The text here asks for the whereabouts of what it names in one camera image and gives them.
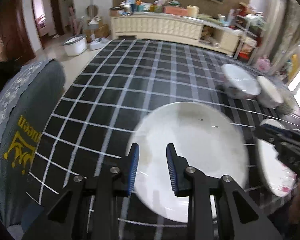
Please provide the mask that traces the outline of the pink tote bag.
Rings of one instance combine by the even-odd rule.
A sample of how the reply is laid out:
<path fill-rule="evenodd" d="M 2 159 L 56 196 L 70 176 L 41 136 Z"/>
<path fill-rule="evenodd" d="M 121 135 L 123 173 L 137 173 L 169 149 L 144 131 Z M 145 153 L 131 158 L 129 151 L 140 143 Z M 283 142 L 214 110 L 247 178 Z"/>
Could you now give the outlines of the pink tote bag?
<path fill-rule="evenodd" d="M 270 60 L 267 56 L 259 57 L 257 61 L 254 64 L 254 68 L 256 68 L 258 71 L 267 73 L 269 72 L 271 67 Z"/>

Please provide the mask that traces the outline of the small white bowl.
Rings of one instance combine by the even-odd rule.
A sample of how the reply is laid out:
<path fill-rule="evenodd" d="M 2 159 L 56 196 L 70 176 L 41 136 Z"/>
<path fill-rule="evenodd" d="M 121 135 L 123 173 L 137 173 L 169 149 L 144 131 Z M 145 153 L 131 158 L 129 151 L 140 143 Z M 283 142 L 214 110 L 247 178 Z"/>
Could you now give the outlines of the small white bowl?
<path fill-rule="evenodd" d="M 257 100 L 266 108 L 275 109 L 283 104 L 283 97 L 278 88 L 266 77 L 258 76 L 257 81 L 260 85 L 261 92 L 257 96 Z"/>

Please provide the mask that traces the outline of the black white checkered tablecloth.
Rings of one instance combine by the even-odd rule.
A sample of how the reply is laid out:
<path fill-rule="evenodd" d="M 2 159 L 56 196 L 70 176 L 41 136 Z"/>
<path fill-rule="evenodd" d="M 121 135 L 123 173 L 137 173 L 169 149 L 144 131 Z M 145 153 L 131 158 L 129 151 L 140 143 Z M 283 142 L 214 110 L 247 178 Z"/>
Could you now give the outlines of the black white checkered tablecloth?
<path fill-rule="evenodd" d="M 252 130 L 266 118 L 300 129 L 300 108 L 286 115 L 263 107 L 256 99 L 227 96 L 222 89 L 224 63 L 232 59 L 179 43 L 110 42 L 53 111 L 31 168 L 29 195 L 50 206 L 75 174 L 93 177 L 117 161 L 144 116 L 168 103 L 190 101 L 205 103 L 232 120 L 249 151 L 245 189 L 266 214 L 285 211 L 293 193 L 277 197 L 262 185 Z"/>

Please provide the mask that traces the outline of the white grey mop bucket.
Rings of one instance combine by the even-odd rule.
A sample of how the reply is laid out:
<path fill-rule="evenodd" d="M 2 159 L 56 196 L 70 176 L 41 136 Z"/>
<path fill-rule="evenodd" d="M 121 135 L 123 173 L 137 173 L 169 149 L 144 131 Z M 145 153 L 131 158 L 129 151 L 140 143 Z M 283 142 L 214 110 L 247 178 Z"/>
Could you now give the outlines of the white grey mop bucket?
<path fill-rule="evenodd" d="M 85 35 L 75 35 L 62 44 L 66 55 L 69 57 L 81 55 L 87 49 L 87 38 Z"/>

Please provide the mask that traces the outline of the pink box on cabinet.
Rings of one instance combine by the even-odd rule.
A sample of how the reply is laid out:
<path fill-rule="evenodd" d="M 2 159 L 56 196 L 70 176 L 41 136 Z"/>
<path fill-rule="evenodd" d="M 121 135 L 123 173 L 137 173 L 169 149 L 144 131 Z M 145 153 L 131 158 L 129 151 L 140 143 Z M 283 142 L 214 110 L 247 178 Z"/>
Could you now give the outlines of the pink box on cabinet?
<path fill-rule="evenodd" d="M 187 16 L 188 12 L 187 9 L 182 7 L 175 7 L 175 6 L 164 6 L 164 13 L 171 14 L 171 15 L 178 15 L 178 16 Z"/>

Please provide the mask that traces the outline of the white metal storage rack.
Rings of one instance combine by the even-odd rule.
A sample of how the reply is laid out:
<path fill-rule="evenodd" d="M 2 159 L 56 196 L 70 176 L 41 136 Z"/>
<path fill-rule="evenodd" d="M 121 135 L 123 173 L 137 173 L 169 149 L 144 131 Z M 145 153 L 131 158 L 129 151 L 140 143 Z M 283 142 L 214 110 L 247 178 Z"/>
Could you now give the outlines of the white metal storage rack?
<path fill-rule="evenodd" d="M 258 14 L 237 15 L 235 18 L 235 27 L 242 32 L 239 35 L 234 59 L 251 64 L 261 44 L 266 27 L 263 16 Z"/>

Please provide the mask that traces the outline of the cream plastic jug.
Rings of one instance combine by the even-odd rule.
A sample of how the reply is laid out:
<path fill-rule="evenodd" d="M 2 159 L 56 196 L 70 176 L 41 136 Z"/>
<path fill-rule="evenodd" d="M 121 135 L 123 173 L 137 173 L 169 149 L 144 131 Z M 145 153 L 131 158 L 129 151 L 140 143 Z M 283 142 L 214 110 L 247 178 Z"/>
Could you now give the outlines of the cream plastic jug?
<path fill-rule="evenodd" d="M 187 16 L 188 17 L 192 17 L 192 18 L 197 18 L 198 17 L 199 8 L 196 5 L 195 6 L 188 5 L 186 7 L 186 9 L 187 9 Z"/>

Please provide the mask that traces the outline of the large plain white plate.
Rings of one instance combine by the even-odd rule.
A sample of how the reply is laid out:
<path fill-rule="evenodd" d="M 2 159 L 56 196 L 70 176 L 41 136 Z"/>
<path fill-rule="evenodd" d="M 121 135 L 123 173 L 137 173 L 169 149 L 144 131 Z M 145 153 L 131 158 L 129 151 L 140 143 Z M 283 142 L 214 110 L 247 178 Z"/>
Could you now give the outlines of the large plain white plate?
<path fill-rule="evenodd" d="M 230 175 L 244 187 L 248 177 L 248 151 L 243 135 L 220 111 L 196 102 L 161 106 L 144 117 L 130 136 L 139 145 L 139 162 L 134 191 L 154 213 L 187 222 L 187 197 L 178 198 L 171 187 L 166 146 L 173 144 L 177 155 L 207 176 Z"/>

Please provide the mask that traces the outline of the brown wooden door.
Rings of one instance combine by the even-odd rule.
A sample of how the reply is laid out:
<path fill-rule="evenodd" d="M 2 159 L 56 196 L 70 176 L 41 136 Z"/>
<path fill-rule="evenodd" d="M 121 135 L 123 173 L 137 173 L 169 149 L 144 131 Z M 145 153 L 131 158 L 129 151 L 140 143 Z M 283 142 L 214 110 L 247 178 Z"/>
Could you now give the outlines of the brown wooden door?
<path fill-rule="evenodd" d="M 7 61 L 23 66 L 35 57 L 26 31 L 22 0 L 3 0 L 1 3 L 0 37 Z"/>

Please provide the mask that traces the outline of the floral rimmed white plate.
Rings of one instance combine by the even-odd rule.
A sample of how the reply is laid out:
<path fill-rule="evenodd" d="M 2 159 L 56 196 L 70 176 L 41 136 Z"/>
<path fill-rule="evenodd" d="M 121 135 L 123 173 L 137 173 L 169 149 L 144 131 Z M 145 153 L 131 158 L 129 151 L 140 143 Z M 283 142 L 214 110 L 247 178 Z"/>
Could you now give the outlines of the floral rimmed white plate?
<path fill-rule="evenodd" d="M 277 155 L 273 144 L 257 140 L 257 165 L 262 182 L 275 196 L 285 197 L 295 185 L 296 173 L 281 163 Z"/>

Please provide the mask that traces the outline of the large white patterned bowl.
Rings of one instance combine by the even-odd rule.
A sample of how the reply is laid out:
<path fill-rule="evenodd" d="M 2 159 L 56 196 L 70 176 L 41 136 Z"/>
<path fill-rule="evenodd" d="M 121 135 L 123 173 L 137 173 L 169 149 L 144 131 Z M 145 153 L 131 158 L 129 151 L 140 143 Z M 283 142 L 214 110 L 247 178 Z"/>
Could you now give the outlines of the large white patterned bowl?
<path fill-rule="evenodd" d="M 253 99 L 261 93 L 257 80 L 242 67 L 235 64 L 223 64 L 223 86 L 226 94 L 233 99 Z"/>

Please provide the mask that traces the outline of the cream tufted TV cabinet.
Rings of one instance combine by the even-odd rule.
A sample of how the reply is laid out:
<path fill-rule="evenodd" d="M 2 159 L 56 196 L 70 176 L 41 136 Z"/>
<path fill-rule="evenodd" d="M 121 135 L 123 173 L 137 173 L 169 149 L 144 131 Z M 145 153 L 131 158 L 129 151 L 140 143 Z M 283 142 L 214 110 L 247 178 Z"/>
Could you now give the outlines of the cream tufted TV cabinet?
<path fill-rule="evenodd" d="M 135 12 L 111 18 L 112 38 L 132 36 L 177 42 L 234 55 L 241 31 L 187 16 Z"/>

